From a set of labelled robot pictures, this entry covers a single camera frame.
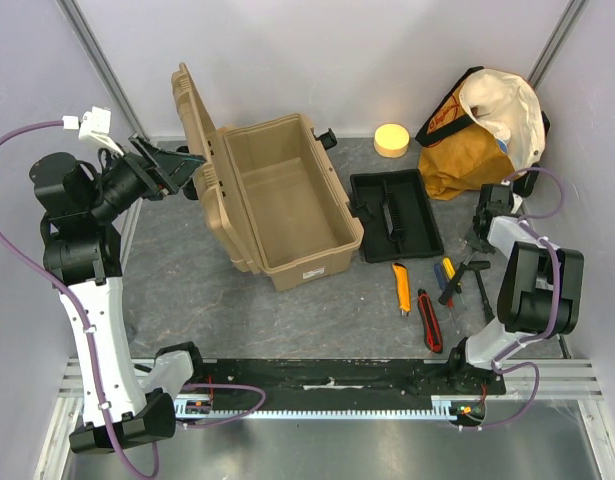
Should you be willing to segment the yellow and cream tote bag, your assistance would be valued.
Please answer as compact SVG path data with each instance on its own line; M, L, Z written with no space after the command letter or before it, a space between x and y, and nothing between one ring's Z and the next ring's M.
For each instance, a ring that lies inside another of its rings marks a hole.
M449 201L521 176L540 162L547 131L538 96L523 77L468 69L415 135L428 196Z

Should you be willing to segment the black handled hammer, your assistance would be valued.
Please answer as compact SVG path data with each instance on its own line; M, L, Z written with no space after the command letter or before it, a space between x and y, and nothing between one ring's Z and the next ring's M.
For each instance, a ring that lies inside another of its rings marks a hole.
M452 299L453 294L458 293L458 286L461 283L462 276L464 275L466 271L469 271L469 270L475 272L476 281L478 284L478 288L481 294L481 300L483 301L483 304L484 305L489 304L489 300L488 300L486 290L484 287L484 282L482 279L482 274L480 273L480 271L482 270L482 267L473 269L472 267L469 266L471 258L476 253L486 254L488 252L488 249L484 247L483 245L476 245L474 243L470 244L470 248L471 248L471 252L468 254L466 259L459 264L459 267L457 269L455 269L454 267L452 267L451 269L448 268L448 266L451 264L451 261L448 257L445 257L442 260L441 271L447 277L447 285L443 288L443 291L440 297L438 298L438 302L441 305L444 305L444 306L449 305L449 301Z

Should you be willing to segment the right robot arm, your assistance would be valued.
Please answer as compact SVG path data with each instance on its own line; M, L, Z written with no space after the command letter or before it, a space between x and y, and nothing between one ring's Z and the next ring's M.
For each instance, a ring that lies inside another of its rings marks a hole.
M529 344L566 335L580 311L584 255L553 244L513 213L512 187L486 184L466 235L472 253L502 253L507 266L496 314L450 353L445 381L464 394L500 374L504 360Z

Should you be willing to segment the red and black utility knife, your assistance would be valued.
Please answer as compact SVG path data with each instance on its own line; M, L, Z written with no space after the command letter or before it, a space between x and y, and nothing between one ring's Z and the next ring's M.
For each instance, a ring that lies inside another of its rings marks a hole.
M443 338L429 295L424 289L417 292L417 306L424 328L424 342L433 353L443 352Z

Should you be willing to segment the yellow round sponge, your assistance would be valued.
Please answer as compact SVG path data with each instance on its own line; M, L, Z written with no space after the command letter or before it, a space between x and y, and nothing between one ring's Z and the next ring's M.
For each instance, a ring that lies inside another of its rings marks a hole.
M405 127L396 123L379 126L374 133L374 149L385 158L399 158L408 151L410 135Z

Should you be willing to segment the yellow and black screwdriver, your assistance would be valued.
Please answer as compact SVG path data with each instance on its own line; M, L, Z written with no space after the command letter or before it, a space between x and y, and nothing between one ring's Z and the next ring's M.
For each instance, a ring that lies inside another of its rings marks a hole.
M445 274L448 280L448 285L445 289L444 292L442 292L441 297L444 298L447 302L449 297L453 298L453 303L455 306L455 302L454 302L454 294L457 294L458 296L462 295L462 283L461 280L455 280L455 277L457 275L456 269L451 261L451 259L449 257L444 257L442 259L441 265L444 267L445 270Z

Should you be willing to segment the tan plastic tool box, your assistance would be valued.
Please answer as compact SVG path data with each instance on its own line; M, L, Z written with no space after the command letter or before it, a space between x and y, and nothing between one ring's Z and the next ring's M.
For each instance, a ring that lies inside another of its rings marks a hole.
M334 134L301 113L218 128L186 64L171 85L187 147L206 159L193 176L206 225L232 264L278 291L346 271L364 229L326 152Z

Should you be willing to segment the black tool box tray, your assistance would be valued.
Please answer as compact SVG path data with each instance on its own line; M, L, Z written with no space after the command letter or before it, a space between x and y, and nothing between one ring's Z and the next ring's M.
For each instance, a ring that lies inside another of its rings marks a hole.
M351 212L364 228L361 244L368 263L431 258L444 245L417 169L350 176Z

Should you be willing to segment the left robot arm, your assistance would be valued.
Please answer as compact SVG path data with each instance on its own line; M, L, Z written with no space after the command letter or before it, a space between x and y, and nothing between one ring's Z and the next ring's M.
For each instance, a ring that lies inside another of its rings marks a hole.
M57 152L29 172L45 210L43 266L58 283L81 369L83 424L69 437L76 454L171 438L178 393L197 392L207 380L191 342L160 349L146 379L138 379L123 320L121 235L114 226L137 200L184 189L206 159L157 148L139 135L129 140L130 151L100 149L100 167Z

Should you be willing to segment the blue and red screwdriver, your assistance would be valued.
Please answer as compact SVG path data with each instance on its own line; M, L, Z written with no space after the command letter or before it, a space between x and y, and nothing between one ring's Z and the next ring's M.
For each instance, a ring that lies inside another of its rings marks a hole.
M439 262L437 262L437 263L435 263L433 265L433 270L434 270L434 274L435 274L437 283L439 285L439 289L440 289L441 292L444 292L446 287L447 287L447 285L448 285L448 280L447 280L447 277L446 277L446 274L445 274L444 267ZM454 326L458 327L458 323L457 323L457 319L456 319L456 316L455 316L454 303L453 303L453 298L452 297L448 298L448 300L446 302L446 307L449 310L450 317L451 317L451 319L452 319L452 321L454 323Z

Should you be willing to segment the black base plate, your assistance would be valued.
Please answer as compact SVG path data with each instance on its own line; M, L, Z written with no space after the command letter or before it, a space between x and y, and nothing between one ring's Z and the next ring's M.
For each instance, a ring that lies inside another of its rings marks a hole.
M187 382L258 387L274 408L425 408L436 395L506 393L503 377L492 371L414 359L204 360Z

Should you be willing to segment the yellow utility knife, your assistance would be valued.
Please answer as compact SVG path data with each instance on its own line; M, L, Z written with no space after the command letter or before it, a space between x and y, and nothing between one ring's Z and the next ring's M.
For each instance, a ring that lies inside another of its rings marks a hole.
M392 270L395 275L398 308L403 317L411 312L411 291L407 268L401 263L393 263Z

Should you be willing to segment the black rubber mallet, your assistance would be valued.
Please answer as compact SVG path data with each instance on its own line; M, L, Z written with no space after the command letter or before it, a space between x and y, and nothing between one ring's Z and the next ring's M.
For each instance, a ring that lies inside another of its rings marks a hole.
M489 324L495 318L495 315L493 313L493 309L486 291L486 287L482 277L482 271L490 269L491 263L488 260L469 260L467 262L464 262L463 265L465 266L466 271L471 271L475 275L475 279L481 296L481 305L484 318L486 323Z

